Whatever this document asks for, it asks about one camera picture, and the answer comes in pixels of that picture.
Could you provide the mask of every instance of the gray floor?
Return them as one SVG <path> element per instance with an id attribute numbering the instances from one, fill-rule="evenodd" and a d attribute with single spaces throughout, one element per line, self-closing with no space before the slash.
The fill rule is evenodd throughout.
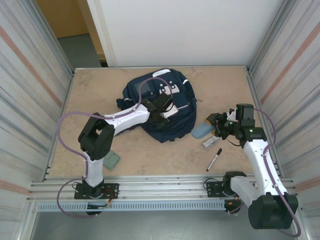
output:
<path id="1" fill-rule="evenodd" d="M 60 212 L 38 213 L 32 240 L 292 240 L 277 230 L 254 230 L 248 209 L 224 211 L 103 212 L 74 219 Z"/>
<path id="2" fill-rule="evenodd" d="M 101 68 L 89 34 L 58 38 L 58 41 L 73 68 Z"/>

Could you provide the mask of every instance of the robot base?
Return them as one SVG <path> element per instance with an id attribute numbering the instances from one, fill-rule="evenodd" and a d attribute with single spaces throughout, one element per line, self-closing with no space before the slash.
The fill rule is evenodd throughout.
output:
<path id="1" fill-rule="evenodd" d="M 75 187 L 74 199 L 117 199 L 118 193 L 118 183 L 101 182 L 98 186 L 91 187 L 86 181 L 82 181 Z"/>
<path id="2" fill-rule="evenodd" d="M 238 197 L 231 189 L 231 178 L 247 175 L 243 171 L 227 171 L 222 181 L 210 181 L 206 183 L 208 198 Z"/>

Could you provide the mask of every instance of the blue sponge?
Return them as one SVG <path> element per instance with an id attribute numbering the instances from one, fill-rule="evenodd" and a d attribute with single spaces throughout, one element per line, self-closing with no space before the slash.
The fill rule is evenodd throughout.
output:
<path id="1" fill-rule="evenodd" d="M 202 139 L 203 137 L 207 136 L 208 134 L 212 133 L 212 131 L 215 129 L 214 126 L 207 122 L 203 122 L 200 125 L 196 126 L 192 131 L 191 135 L 195 139 Z"/>
<path id="2" fill-rule="evenodd" d="M 103 158 L 103 166 L 107 169 L 112 170 L 119 162 L 120 157 L 115 154 L 114 151 L 110 150 L 108 154 Z"/>

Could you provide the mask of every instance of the black marker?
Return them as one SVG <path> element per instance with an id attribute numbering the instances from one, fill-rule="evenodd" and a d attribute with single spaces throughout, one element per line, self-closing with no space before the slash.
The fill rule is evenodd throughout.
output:
<path id="1" fill-rule="evenodd" d="M 214 159 L 212 160 L 212 162 L 210 163 L 210 165 L 209 165 L 208 168 L 206 169 L 207 172 L 208 172 L 209 169 L 211 168 L 212 164 L 214 164 L 215 160 L 217 159 L 217 157 L 220 155 L 221 152 L 222 152 L 222 148 L 220 148 L 219 151 L 216 153 Z"/>

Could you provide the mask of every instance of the wooden door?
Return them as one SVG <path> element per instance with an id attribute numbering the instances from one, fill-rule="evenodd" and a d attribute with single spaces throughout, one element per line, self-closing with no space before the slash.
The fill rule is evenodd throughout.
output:
<path id="1" fill-rule="evenodd" d="M 56 38 L 88 34 L 77 0 L 36 0 Z"/>

